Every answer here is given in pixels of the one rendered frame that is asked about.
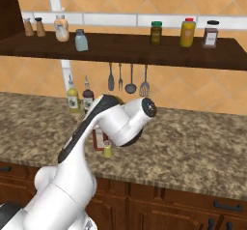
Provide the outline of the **olive jar with green lid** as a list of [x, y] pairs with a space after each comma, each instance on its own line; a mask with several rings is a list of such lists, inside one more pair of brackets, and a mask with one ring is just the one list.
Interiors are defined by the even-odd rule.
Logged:
[[153, 45], [160, 45], [162, 36], [162, 22], [153, 21], [151, 23], [151, 43]]

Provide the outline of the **dark sauce bottle with spout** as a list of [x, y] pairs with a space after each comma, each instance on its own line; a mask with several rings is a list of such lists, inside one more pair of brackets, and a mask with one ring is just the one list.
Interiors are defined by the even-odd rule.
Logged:
[[85, 90], [82, 93], [82, 97], [84, 111], [88, 112], [94, 101], [94, 92], [90, 89], [88, 78], [85, 78]]

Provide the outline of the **grey hanging spatula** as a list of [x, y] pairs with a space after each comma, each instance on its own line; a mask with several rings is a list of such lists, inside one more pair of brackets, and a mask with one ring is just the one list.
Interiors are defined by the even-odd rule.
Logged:
[[114, 91], [115, 87], [115, 81], [114, 81], [114, 75], [112, 73], [112, 63], [109, 63], [109, 76], [108, 76], [108, 90]]

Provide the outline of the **brown jar with black lid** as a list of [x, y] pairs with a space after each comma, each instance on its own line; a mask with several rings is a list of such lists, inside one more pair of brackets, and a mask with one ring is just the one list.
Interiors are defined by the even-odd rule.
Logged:
[[204, 38], [202, 42], [202, 46], [204, 48], [215, 48], [216, 47], [216, 42], [217, 42], [217, 37], [218, 37], [218, 32], [219, 32], [218, 25], [219, 25], [218, 20], [209, 20], [206, 23]]

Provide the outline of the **brown wooden drawer front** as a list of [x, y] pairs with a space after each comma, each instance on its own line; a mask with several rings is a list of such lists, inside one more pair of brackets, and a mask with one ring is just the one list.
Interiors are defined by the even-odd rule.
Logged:
[[[200, 193], [180, 191], [175, 189], [164, 188], [164, 200], [167, 202], [180, 204], [183, 206], [199, 208], [203, 210], [215, 211], [218, 213], [231, 214], [237, 216], [247, 216], [247, 201], [239, 201], [230, 198], [217, 197], [212, 195], [205, 195]], [[237, 207], [241, 204], [243, 207], [242, 212], [224, 210], [214, 207], [214, 201], [217, 201], [220, 205], [226, 205], [231, 207]]]
[[128, 195], [128, 183], [105, 178], [97, 178], [97, 194], [126, 197]]
[[34, 189], [34, 179], [37, 167], [0, 161], [0, 167], [11, 166], [12, 171], [0, 171], [0, 187], [31, 188]]

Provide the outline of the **peach bottle with white label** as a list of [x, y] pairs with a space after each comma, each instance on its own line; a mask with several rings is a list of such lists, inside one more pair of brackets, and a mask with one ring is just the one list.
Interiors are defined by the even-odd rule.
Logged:
[[69, 40], [69, 24], [63, 14], [57, 14], [54, 21], [55, 35], [59, 42]]

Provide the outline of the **grey hanging ladle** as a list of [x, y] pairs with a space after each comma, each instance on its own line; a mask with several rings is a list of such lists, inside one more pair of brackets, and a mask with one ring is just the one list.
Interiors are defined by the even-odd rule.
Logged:
[[137, 86], [133, 83], [133, 65], [130, 65], [130, 83], [125, 85], [125, 91], [128, 94], [134, 94]]

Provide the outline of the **grey hanging fork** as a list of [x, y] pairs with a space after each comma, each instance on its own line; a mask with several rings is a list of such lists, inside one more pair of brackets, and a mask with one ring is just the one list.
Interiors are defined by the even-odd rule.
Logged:
[[119, 63], [119, 91], [123, 89], [123, 79], [122, 79], [122, 63]]

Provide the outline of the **pale blue-grey shaker jar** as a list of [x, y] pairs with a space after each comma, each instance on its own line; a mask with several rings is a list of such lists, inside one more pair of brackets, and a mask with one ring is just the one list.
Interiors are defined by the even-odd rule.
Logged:
[[75, 47], [77, 51], [88, 50], [88, 41], [83, 29], [77, 29], [75, 32]]

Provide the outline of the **yellow-green shaker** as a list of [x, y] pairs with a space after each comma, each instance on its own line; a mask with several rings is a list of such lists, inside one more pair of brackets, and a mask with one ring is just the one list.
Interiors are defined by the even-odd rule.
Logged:
[[112, 143], [110, 140], [105, 140], [104, 141], [104, 156], [106, 158], [112, 157]]

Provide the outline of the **brown wooden cabinet door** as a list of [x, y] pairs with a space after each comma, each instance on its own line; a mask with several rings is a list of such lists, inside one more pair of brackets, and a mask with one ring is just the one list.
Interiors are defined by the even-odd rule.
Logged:
[[98, 230], [128, 230], [125, 197], [99, 194], [88, 204], [86, 212]]
[[219, 217], [195, 208], [129, 200], [129, 230], [207, 230], [210, 218], [216, 230]]
[[220, 230], [227, 230], [227, 222], [233, 224], [233, 230], [247, 230], [247, 218], [238, 216], [224, 216]]

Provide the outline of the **dark wooden wall shelf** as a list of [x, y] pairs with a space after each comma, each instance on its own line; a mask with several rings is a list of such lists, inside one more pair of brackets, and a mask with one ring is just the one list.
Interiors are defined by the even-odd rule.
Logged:
[[247, 51], [230, 38], [220, 38], [214, 48], [204, 48], [203, 40], [196, 37], [185, 48], [175, 36], [165, 36], [160, 45], [152, 45], [147, 35], [89, 33], [89, 49], [79, 52], [74, 36], [60, 43], [51, 32], [43, 38], [19, 33], [0, 41], [0, 55], [247, 71]]

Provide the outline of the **yellow oil bottle with spout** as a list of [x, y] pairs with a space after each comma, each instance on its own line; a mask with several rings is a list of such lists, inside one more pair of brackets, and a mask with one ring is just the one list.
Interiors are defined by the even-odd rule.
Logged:
[[71, 75], [69, 75], [69, 89], [67, 91], [68, 103], [69, 103], [69, 111], [71, 113], [79, 113], [80, 112], [80, 100], [78, 97], [78, 92], [73, 88], [73, 81]]

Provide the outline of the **dark wooden wall cabinet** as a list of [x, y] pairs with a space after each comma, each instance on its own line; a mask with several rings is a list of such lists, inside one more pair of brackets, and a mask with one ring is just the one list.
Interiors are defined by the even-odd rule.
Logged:
[[18, 0], [0, 0], [0, 41], [23, 31]]

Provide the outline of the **grey hanging slotted turner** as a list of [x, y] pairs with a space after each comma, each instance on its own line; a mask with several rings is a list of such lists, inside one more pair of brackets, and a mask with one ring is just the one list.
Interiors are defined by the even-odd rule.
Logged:
[[140, 97], [147, 97], [150, 92], [150, 84], [148, 83], [146, 79], [147, 74], [148, 74], [148, 66], [145, 66], [145, 78], [144, 78], [144, 81], [141, 83], [140, 89], [139, 89]]

